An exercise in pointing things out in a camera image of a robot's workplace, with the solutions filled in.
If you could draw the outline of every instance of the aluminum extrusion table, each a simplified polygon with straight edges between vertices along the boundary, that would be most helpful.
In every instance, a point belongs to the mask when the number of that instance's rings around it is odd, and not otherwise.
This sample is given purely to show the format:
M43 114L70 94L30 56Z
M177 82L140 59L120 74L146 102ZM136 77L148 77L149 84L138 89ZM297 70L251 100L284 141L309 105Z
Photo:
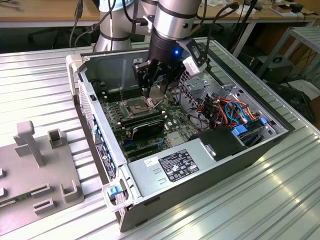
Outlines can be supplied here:
M147 45L135 44L134 47ZM282 114L296 131L251 167L120 233L73 105L65 57L91 48L0 55L0 146L16 121L37 135L66 131L85 199L1 237L6 239L315 239L320 236L320 132L217 42L210 49ZM229 77L212 63L224 83Z

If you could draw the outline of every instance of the wooden desk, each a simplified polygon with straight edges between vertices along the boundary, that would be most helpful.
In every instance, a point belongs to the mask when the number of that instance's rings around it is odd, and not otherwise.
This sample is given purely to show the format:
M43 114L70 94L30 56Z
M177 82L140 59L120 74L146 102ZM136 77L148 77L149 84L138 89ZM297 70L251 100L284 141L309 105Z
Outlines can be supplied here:
M71 27L75 22L75 9L78 0L18 0L23 12L14 9L0 7L0 28L36 28L36 27ZM240 39L233 55L238 56L248 37L257 23L294 23L307 22L310 27L319 18L316 15L282 17L269 9L270 5L263 5L262 11L256 11L248 19L242 38ZM215 17L221 5L207 7L207 17ZM204 4L201 3L198 15L202 16ZM217 23L236 23L239 19L237 13L217 20ZM78 26L90 26L100 20L100 12L92 0L83 0L83 14Z
M302 15L300 15L300 16L297 16L297 15L281 16L270 9L270 7L272 5L266 5L266 4L261 4L261 3L260 3L260 5L262 5L263 9L261 11L256 11L254 14L251 14L249 16L248 21L247 21L248 23L250 23L252 21L259 21L261 23L263 23L263 22L270 23L271 21L278 22L278 23L313 22L316 19L319 19L319 16L316 16L314 14L307 15L305 18ZM207 18L215 17L221 8L222 8L221 5L218 5L215 7L207 6L206 17ZM204 4L201 3L199 10L198 10L198 15L202 16L203 14L204 14ZM226 23L227 21L234 22L234 21L238 21L238 19L239 19L239 14L234 12L234 13L230 14L229 16L226 16L222 19L217 20L217 23L223 23L223 22Z
M0 28L68 27L75 22L78 0L18 0L24 11L0 7ZM90 26L100 20L92 0L83 0L78 26Z

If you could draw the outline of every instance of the wire bundle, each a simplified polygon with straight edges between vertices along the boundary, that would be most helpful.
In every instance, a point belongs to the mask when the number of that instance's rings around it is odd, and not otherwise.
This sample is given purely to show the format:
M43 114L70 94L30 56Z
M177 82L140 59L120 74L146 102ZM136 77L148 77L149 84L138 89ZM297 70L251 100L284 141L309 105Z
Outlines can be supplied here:
M227 117L229 119L231 119L232 121L236 122L238 125L240 124L239 121L237 119L233 118L229 113L229 105L230 104L236 106L241 111L243 117L248 122L251 122L251 121L256 119L256 117L251 113L251 111L250 111L249 107L247 106L247 104L245 104L244 102L241 102L241 101L238 101L238 100L232 100L232 99L228 99L228 98L221 98L220 101L226 103L224 109L225 109L225 113L226 113Z

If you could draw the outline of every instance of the blue latch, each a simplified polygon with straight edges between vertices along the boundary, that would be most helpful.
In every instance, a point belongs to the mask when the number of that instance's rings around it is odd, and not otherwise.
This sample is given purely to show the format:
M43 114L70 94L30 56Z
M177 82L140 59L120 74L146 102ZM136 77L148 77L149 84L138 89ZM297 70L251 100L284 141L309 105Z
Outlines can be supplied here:
M246 129L246 127L245 126L243 126L243 125L239 125L239 126L235 126L234 128L233 128L233 132L234 132L234 134L235 135L240 135L240 134L243 134L243 133L245 133L245 132L247 132L248 131L248 129Z
M94 125L94 127L93 127L93 134L97 134L98 133L98 125L96 124L96 125Z
M264 117L261 117L260 118L260 121L261 121L261 123L263 124L263 125L266 125L267 124L267 119L265 119Z
M120 193L122 193L122 187L120 185L117 186L112 186L110 187L108 190L108 194L110 196L110 198L114 197L115 195L118 195Z

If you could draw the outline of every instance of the power supply label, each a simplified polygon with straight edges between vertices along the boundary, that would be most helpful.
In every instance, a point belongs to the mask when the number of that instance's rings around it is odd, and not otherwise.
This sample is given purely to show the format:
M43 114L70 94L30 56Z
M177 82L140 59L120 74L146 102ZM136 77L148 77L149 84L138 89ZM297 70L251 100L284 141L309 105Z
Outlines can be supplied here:
M195 161L191 158L186 149L160 158L158 161L170 182L178 181L199 171Z

